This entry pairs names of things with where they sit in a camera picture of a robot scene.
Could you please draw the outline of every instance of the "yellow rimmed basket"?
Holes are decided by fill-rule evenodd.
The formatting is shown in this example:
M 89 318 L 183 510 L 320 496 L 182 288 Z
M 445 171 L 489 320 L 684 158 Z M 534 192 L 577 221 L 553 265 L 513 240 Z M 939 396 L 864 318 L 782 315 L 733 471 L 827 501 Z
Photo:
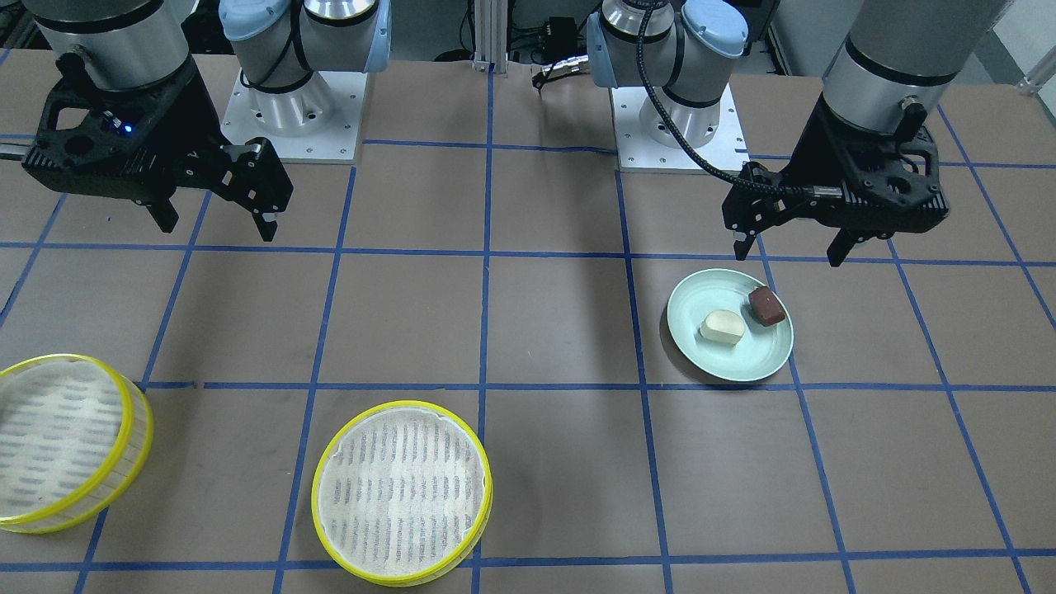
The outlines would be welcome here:
M 468 557 L 491 501 L 491 467 L 476 434 L 420 401 L 353 419 L 312 482 L 312 518 L 326 552 L 350 573 L 396 588 L 432 581 Z
M 153 434 L 143 392 L 99 359 L 44 355 L 0 372 L 0 528 L 95 516 L 135 479 Z

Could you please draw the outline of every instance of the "light green plate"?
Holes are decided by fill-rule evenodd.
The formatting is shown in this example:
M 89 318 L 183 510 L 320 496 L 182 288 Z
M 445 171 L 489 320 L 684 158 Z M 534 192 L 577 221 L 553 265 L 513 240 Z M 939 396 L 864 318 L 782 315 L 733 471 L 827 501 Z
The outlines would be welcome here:
M 792 317 L 786 308 L 787 317 L 774 326 L 766 328 L 755 320 L 748 295 L 762 285 L 744 273 L 725 268 L 700 271 L 682 279 L 667 300 L 667 328 L 682 354 L 708 373 L 732 382 L 756 382 L 776 373 L 792 354 Z M 744 336 L 736 345 L 700 336 L 700 323 L 715 310 L 730 310 L 744 319 Z

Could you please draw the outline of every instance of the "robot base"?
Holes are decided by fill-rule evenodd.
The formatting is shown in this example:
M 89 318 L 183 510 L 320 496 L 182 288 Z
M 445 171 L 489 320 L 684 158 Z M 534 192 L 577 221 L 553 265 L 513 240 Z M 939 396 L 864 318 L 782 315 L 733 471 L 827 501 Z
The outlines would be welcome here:
M 279 136 L 262 128 L 253 115 L 248 90 L 238 79 L 224 112 L 222 130 L 232 142 L 266 136 L 285 163 L 356 163 L 362 142 L 363 103 L 367 75 L 361 72 L 321 72 L 333 93 L 337 112 L 326 127 L 306 136 Z
M 611 90 L 612 120 L 616 128 L 616 146 L 620 152 L 620 170 L 652 173 L 702 173 L 703 169 L 680 148 L 664 146 L 643 129 L 638 112 L 649 100 L 645 89 L 623 87 Z M 700 156 L 712 165 L 737 173 L 748 163 L 748 145 L 740 129 L 733 93 L 728 85 L 722 92 L 722 119 L 711 142 L 695 147 Z

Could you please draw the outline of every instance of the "brown chocolate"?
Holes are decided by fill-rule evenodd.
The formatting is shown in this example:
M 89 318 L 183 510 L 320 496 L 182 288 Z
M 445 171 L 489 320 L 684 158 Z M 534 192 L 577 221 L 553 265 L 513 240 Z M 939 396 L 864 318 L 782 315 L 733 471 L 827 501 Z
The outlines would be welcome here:
M 769 286 L 760 286 L 748 295 L 752 314 L 762 326 L 773 326 L 785 319 L 785 308 Z

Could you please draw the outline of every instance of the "tiled surface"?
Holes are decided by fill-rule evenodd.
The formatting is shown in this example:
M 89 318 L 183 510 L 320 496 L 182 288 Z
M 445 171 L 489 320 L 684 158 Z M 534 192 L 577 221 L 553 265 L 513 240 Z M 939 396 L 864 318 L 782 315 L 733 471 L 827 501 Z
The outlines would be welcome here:
M 27 140 L 53 59 L 0 64 L 0 137 Z M 223 111 L 234 61 L 200 68 Z M 0 592 L 380 592 L 329 561 L 307 489 L 328 439 L 398 398 L 476 427 L 495 479 L 479 553 L 422 592 L 1056 592 L 1056 132 L 1031 104 L 950 90 L 929 119 L 950 220 L 832 270 L 803 221 L 734 261 L 721 183 L 616 173 L 606 93 L 529 76 L 394 62 L 358 167 L 289 166 L 268 245 L 201 191 L 164 235 L 127 202 L 56 212 L 0 164 L 0 365 L 99 355 L 158 426 L 106 516 L 0 533 Z M 779 168 L 819 82 L 733 86 Z M 746 387 L 686 363 L 664 309 L 709 267 L 774 284 L 794 367 Z
M 1019 594 L 1023 591 L 1010 559 L 898 559 L 855 561 L 862 594 Z M 1051 592 L 1043 587 L 1033 592 Z

